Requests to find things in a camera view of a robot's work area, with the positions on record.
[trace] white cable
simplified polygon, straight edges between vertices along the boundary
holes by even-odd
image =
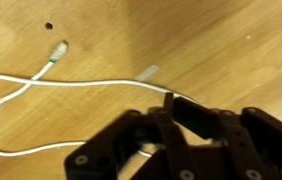
[[[67,48],[64,46],[64,44],[60,44],[58,48],[54,51],[54,54],[57,53],[55,56],[51,57],[57,57],[61,58],[62,55],[66,52]],[[152,89],[158,92],[162,93],[167,93],[167,92],[172,92],[168,89],[161,88],[155,85],[151,84],[146,84],[143,82],[138,82],[138,81],[132,81],[132,80],[105,80],[105,81],[90,81],[90,82],[53,82],[53,81],[36,81],[38,80],[42,75],[44,75],[54,64],[55,61],[58,59],[51,59],[50,62],[44,66],[44,68],[35,76],[31,78],[31,80],[28,79],[23,79],[23,78],[17,78],[17,77],[12,77],[12,76],[5,76],[5,75],[0,75],[0,80],[6,80],[6,81],[12,81],[12,82],[17,82],[17,83],[23,83],[25,84],[22,88],[19,90],[3,97],[0,99],[0,106],[21,95],[24,93],[31,85],[41,85],[41,86],[64,86],[64,87],[82,87],[82,86],[99,86],[99,85],[111,85],[111,84],[124,84],[124,85],[133,85],[133,86],[139,86],[139,87],[144,87],[148,89]],[[180,95],[178,93],[173,92],[176,97],[183,97],[188,100],[191,100],[191,98],[188,98],[186,96]],[[21,155],[26,155],[26,154],[31,154],[35,153],[38,151],[42,150],[47,150],[47,149],[53,149],[57,147],[62,147],[62,146],[77,146],[77,145],[82,145],[84,144],[84,141],[77,141],[77,142],[60,142],[60,143],[54,143],[54,144],[47,144],[43,146],[39,146],[33,149],[28,149],[28,150],[22,150],[22,151],[17,151],[17,152],[5,152],[0,150],[0,156],[21,156]],[[143,156],[146,157],[151,157],[151,154],[139,151],[139,153]]]

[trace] wood grain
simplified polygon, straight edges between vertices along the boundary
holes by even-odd
[[[0,73],[30,78],[62,40],[69,52],[43,79],[135,79],[157,65],[147,82],[207,107],[256,106],[282,120],[282,0],[0,1]],[[0,97],[20,86],[0,81]],[[36,86],[0,108],[0,149],[87,140],[125,109],[144,112],[162,98],[122,85]],[[65,179],[75,148],[0,157],[0,180]],[[145,161],[134,157],[120,179]]]

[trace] wire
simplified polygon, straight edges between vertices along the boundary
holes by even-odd
[[[55,81],[37,81],[42,75],[44,75],[53,65],[55,61],[50,61],[44,68],[35,76],[29,79],[23,79],[23,78],[18,78],[18,77],[12,77],[12,76],[6,76],[6,75],[0,75],[0,80],[5,80],[5,81],[11,81],[11,82],[16,82],[16,83],[23,83],[25,84],[22,88],[19,90],[3,97],[0,99],[0,106],[21,95],[24,93],[31,85],[41,85],[41,86],[63,86],[63,87],[84,87],[84,86],[100,86],[100,85],[113,85],[113,84],[121,84],[121,85],[133,85],[133,86],[139,86],[143,88],[148,88],[152,89],[154,91],[162,92],[162,93],[167,93],[167,92],[172,92],[171,90],[158,87],[155,85],[143,83],[143,82],[138,82],[138,81],[132,81],[132,80],[104,80],[104,81],[89,81],[89,82],[55,82]],[[174,93],[176,97],[183,97],[188,100],[191,100],[190,98],[183,96],[178,93]],[[77,145],[82,145],[84,144],[84,141],[77,141],[77,142],[60,142],[60,143],[54,143],[54,144],[47,144],[39,147],[35,147],[32,149],[28,150],[22,150],[22,151],[16,151],[16,152],[5,152],[0,150],[0,156],[21,156],[21,155],[26,155],[26,154],[31,154],[35,152],[39,152],[42,150],[47,150],[47,149],[53,149],[57,147],[63,147],[63,146],[77,146]],[[139,151],[139,153],[143,156],[146,157],[151,157],[151,154]]]

